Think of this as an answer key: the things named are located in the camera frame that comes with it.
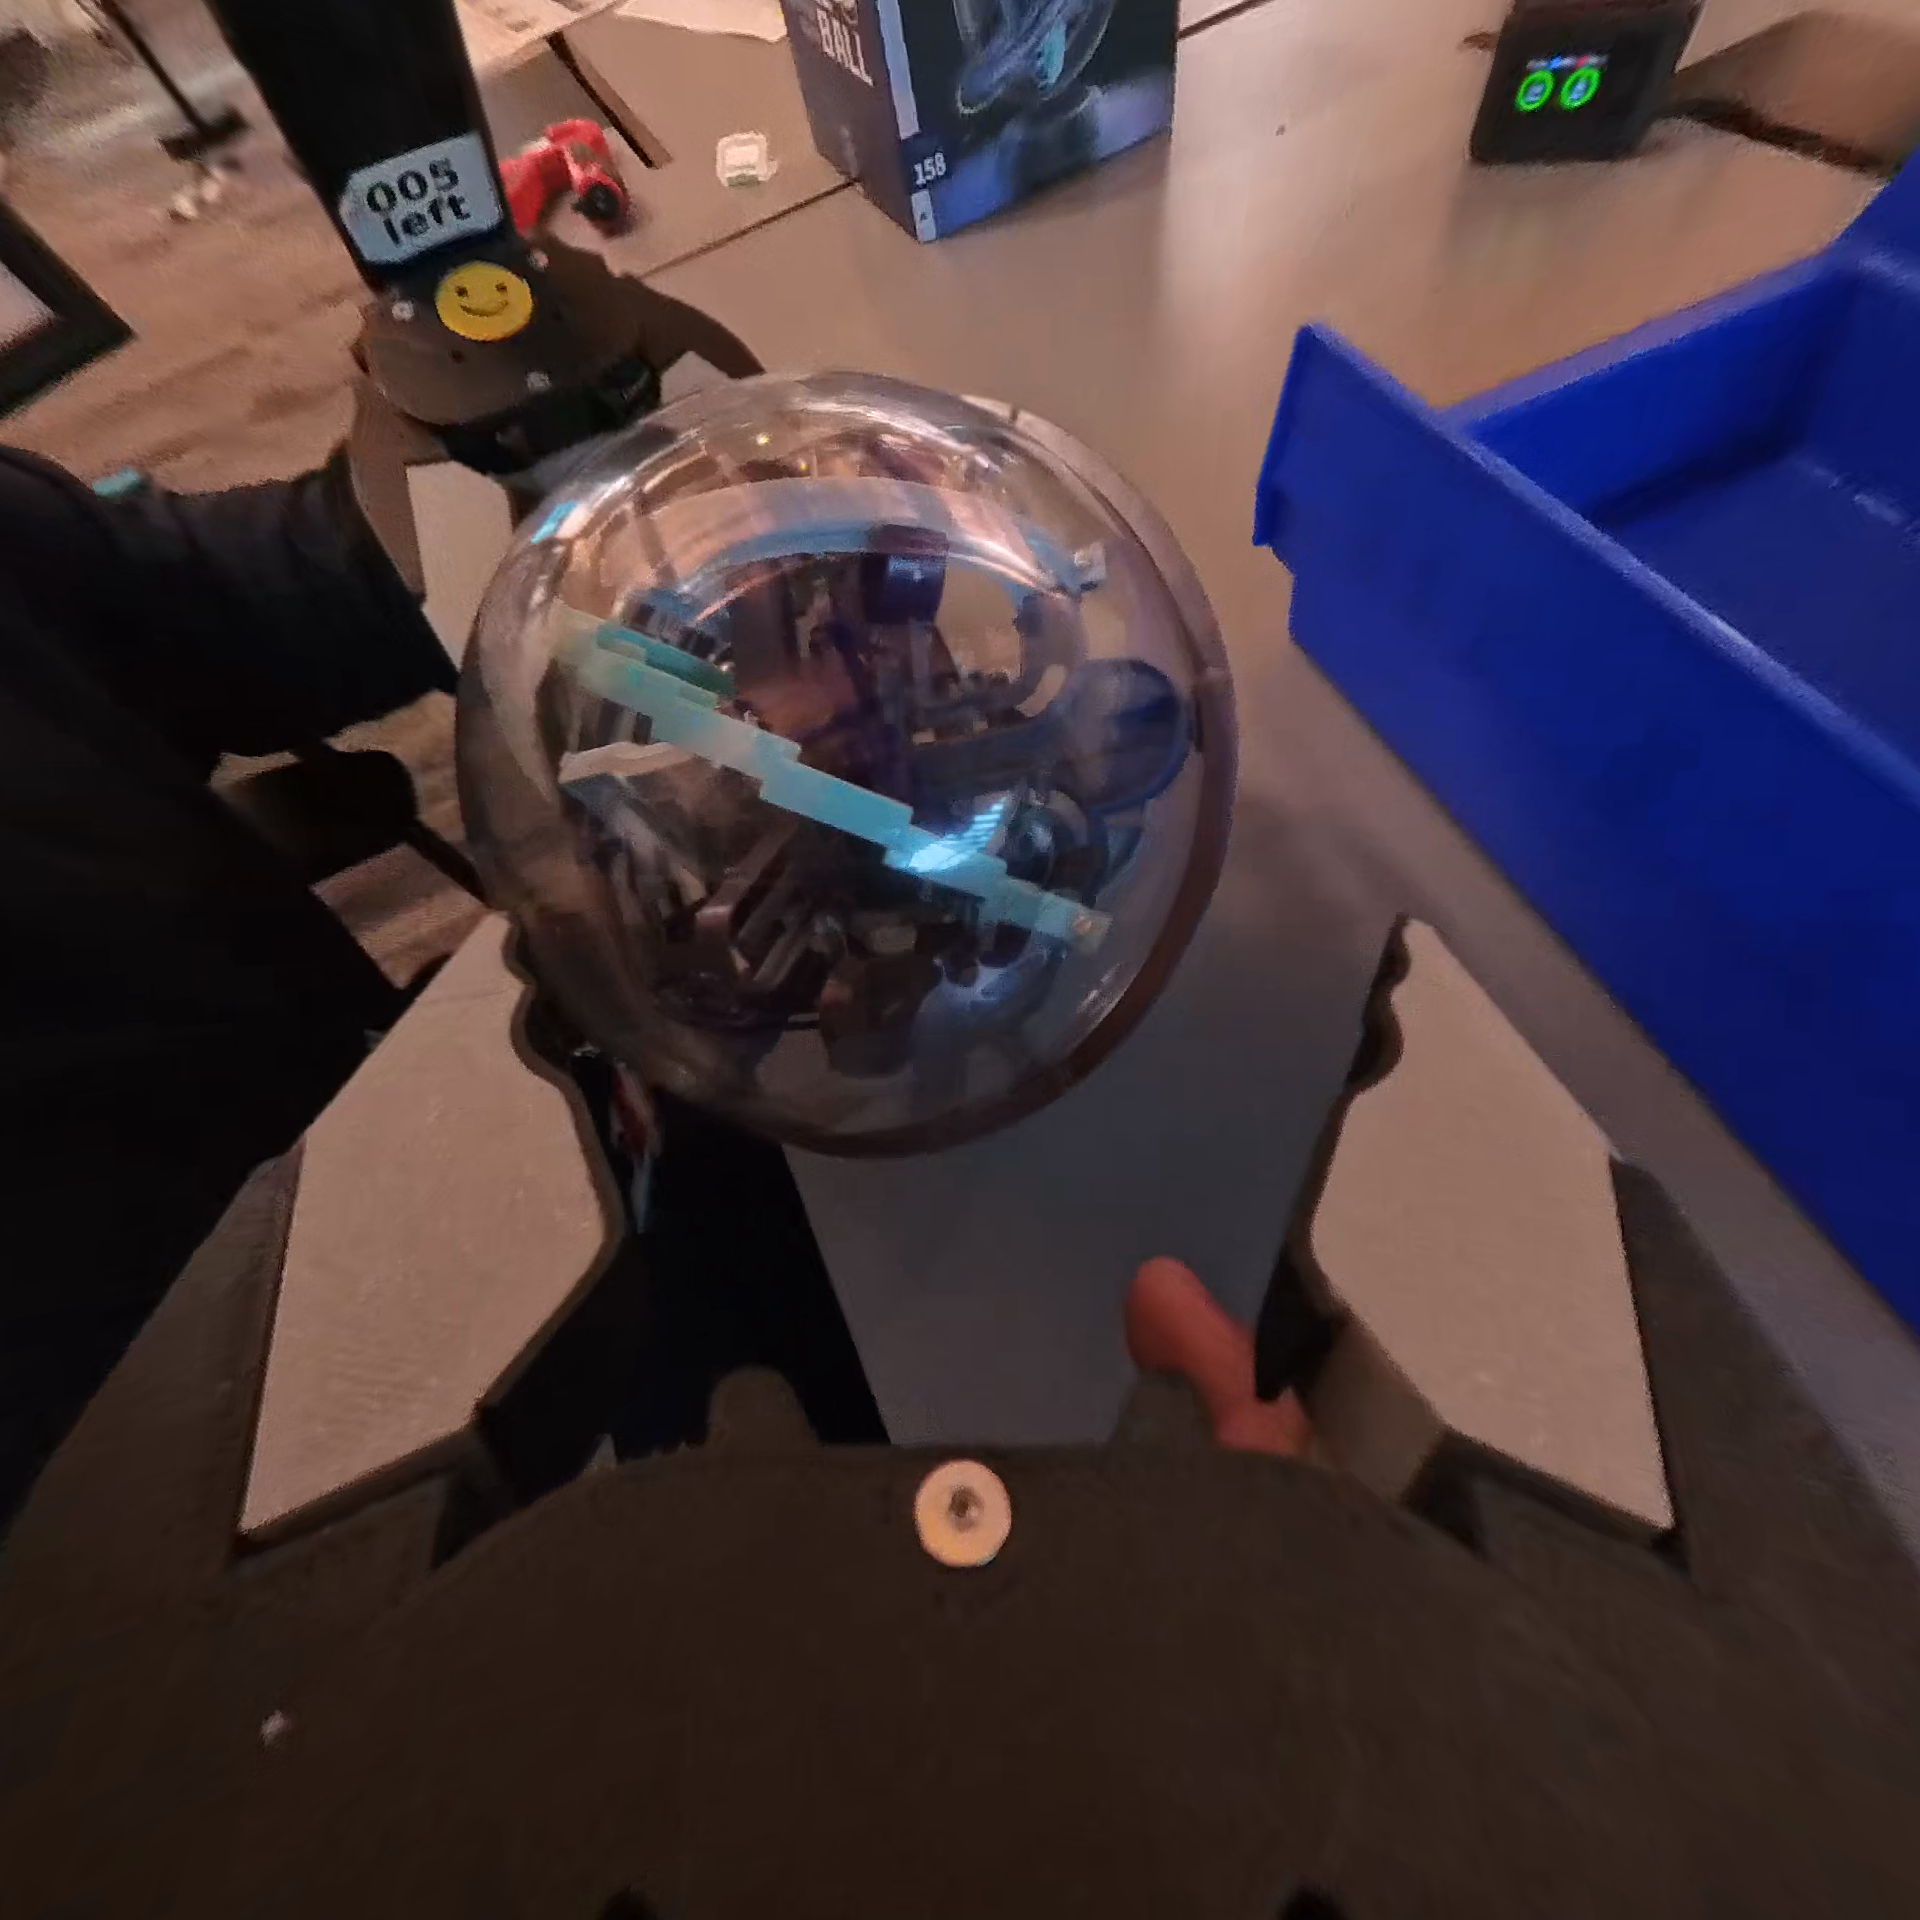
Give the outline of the person's right hand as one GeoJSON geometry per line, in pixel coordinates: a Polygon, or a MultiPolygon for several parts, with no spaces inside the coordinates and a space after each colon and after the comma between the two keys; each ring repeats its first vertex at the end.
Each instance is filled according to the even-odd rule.
{"type": "Polygon", "coordinates": [[[1233,1451],[1308,1460],[1311,1424],[1292,1395],[1257,1395],[1257,1345],[1193,1272],[1169,1258],[1143,1262],[1124,1304],[1136,1368],[1188,1385],[1213,1441],[1233,1451]]]}

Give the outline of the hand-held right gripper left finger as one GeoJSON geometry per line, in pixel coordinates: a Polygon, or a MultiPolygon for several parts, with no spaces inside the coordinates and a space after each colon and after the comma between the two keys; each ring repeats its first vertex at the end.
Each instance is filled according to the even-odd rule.
{"type": "Polygon", "coordinates": [[[481,1410],[607,1270],[617,1191],[512,948],[479,920],[301,1138],[246,1546],[466,1467],[481,1410]]]}

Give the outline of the person's left forearm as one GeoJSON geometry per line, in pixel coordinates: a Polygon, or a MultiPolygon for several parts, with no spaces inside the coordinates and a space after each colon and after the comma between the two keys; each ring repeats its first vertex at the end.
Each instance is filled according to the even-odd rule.
{"type": "Polygon", "coordinates": [[[1,450],[5,716],[132,724],[198,771],[454,686],[345,448],[273,482],[109,496],[1,450]]]}

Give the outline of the red toy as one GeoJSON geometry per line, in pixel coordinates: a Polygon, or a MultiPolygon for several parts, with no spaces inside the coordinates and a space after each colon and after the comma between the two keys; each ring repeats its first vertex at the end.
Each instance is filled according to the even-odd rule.
{"type": "Polygon", "coordinates": [[[520,238],[540,234],[556,207],[572,208],[601,234],[623,232],[632,216],[607,130],[592,119],[551,124],[497,162],[497,179],[520,238]]]}

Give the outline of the blue plastic bin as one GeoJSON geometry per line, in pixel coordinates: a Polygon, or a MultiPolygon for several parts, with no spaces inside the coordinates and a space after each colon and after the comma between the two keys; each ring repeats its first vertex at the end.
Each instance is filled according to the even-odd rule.
{"type": "Polygon", "coordinates": [[[1296,334],[1288,632],[1909,1329],[1917,162],[1821,252],[1433,407],[1296,334]]]}

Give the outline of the dark blue maze ball box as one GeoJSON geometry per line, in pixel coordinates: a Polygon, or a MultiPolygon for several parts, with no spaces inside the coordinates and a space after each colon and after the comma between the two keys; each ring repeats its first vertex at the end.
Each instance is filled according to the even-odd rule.
{"type": "Polygon", "coordinates": [[[1169,129],[1175,3],[782,3],[813,147],[924,246],[1169,129]]]}

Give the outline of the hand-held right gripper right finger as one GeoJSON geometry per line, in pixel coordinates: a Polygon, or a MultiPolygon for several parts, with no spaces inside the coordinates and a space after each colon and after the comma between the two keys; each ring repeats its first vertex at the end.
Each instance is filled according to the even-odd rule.
{"type": "Polygon", "coordinates": [[[1423,921],[1386,931],[1254,1321],[1311,1457],[1428,1521],[1485,1481],[1605,1535],[1672,1499],[1606,1135],[1423,921]]]}

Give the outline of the black device with green screen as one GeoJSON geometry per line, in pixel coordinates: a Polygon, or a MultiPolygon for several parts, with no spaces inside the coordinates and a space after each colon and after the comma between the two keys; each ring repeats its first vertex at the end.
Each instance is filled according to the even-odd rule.
{"type": "Polygon", "coordinates": [[[1474,164],[1629,155],[1661,114],[1701,3],[1521,3],[1495,36],[1474,164]]]}

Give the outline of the clear maze ball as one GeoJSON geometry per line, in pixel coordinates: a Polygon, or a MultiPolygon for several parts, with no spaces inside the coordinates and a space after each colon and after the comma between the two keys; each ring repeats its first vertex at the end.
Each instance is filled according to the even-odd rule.
{"type": "Polygon", "coordinates": [[[564,471],[464,649],[464,826],[652,1094],[837,1159],[1098,1067],[1225,867],[1232,666],[1160,510],[1055,424],[720,379],[564,471]]]}

